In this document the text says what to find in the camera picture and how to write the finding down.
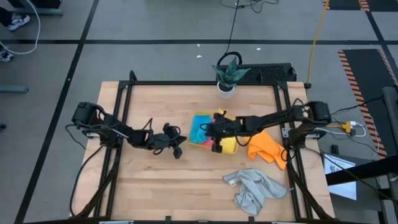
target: gray floor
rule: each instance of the gray floor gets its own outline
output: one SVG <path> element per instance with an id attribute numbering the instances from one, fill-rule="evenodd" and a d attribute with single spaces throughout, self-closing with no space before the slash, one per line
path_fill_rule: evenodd
<path id="1" fill-rule="evenodd" d="M 42 16 L 42 40 L 78 40 L 93 0 L 64 0 L 62 17 Z M 10 7 L 4 0 L 0 6 Z M 322 2 L 280 0 L 264 5 L 260 14 L 246 8 L 238 11 L 234 39 L 311 40 L 322 12 Z M 233 9 L 218 1 L 187 0 L 100 0 L 88 33 L 93 40 L 227 39 Z M 375 12 L 375 20 L 386 40 L 398 40 L 394 21 L 398 13 Z M 10 33 L 0 27 L 0 39 L 34 39 L 37 21 Z M 363 11 L 328 11 L 321 40 L 377 40 Z M 32 45 L 10 45 L 26 50 Z M 30 55 L 18 55 L 12 63 L 0 64 L 0 83 L 28 85 L 26 95 L 1 94 L 0 121 L 9 128 L 0 133 L 0 223 L 14 221 L 34 164 L 43 145 L 50 120 L 60 96 L 77 45 L 41 44 Z M 318 45 L 313 61 L 311 100 L 322 100 L 330 110 L 356 104 L 338 58 L 341 49 L 381 49 L 378 45 Z M 389 46 L 398 60 L 398 46 Z M 52 139 L 25 222 L 53 220 L 68 216 L 73 181 L 83 151 L 70 139 L 64 126 L 80 101 L 96 102 L 101 82 L 122 80 L 133 69 L 139 80 L 214 80 L 210 65 L 226 50 L 225 44 L 87 44 L 79 59 L 57 129 Z M 311 45 L 231 45 L 244 63 L 290 62 L 298 79 L 305 81 Z M 338 116 L 359 121 L 359 110 Z M 82 142 L 86 139 L 75 132 Z M 357 139 L 372 145 L 371 138 Z M 320 147 L 338 144 L 342 154 L 370 158 L 373 152 L 351 141 L 326 136 Z M 333 197 L 336 216 L 346 221 L 377 223 L 373 211 L 349 208 Z"/>

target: yellow connector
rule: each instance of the yellow connector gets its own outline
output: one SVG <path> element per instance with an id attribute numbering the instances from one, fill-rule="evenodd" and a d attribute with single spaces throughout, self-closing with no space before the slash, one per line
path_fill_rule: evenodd
<path id="1" fill-rule="evenodd" d="M 327 127 L 328 128 L 341 128 L 345 133 L 347 133 L 347 134 L 351 133 L 351 122 L 350 121 L 347 121 L 345 124 L 330 125 Z"/>

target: white pot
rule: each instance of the white pot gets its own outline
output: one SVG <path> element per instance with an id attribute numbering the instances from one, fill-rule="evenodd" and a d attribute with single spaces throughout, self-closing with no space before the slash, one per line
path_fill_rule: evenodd
<path id="1" fill-rule="evenodd" d="M 235 86 L 232 88 L 232 90 L 230 90 L 228 92 L 220 90 L 220 83 L 219 82 L 217 83 L 217 89 L 218 89 L 218 93 L 220 95 L 220 98 L 224 99 L 224 100 L 227 100 L 227 99 L 231 98 L 234 95 L 234 93 L 235 93 Z"/>

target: white paper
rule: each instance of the white paper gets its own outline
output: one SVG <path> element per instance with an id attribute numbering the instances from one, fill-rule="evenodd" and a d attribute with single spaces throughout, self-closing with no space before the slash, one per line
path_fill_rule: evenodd
<path id="1" fill-rule="evenodd" d="M 353 162 L 325 154 L 325 158 L 323 159 L 323 164 L 325 166 L 325 174 L 330 174 L 332 172 L 337 172 L 341 170 L 340 167 L 330 162 L 328 159 L 326 159 L 326 157 L 344 169 L 348 169 L 355 166 L 355 163 Z M 340 195 L 342 197 L 350 198 L 352 200 L 356 200 L 356 182 L 348 182 L 345 184 L 337 184 L 329 186 L 329 192 L 332 194 Z"/>

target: sneaker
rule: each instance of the sneaker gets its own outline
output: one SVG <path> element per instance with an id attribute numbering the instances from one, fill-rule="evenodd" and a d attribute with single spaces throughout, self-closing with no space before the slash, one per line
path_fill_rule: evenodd
<path id="1" fill-rule="evenodd" d="M 4 49 L 0 50 L 0 62 L 10 62 L 13 59 L 13 54 Z"/>
<path id="2" fill-rule="evenodd" d="M 12 15 L 12 22 L 7 26 L 9 31 L 13 31 L 18 29 L 20 26 L 27 24 L 30 21 L 30 17 L 28 15 Z"/>

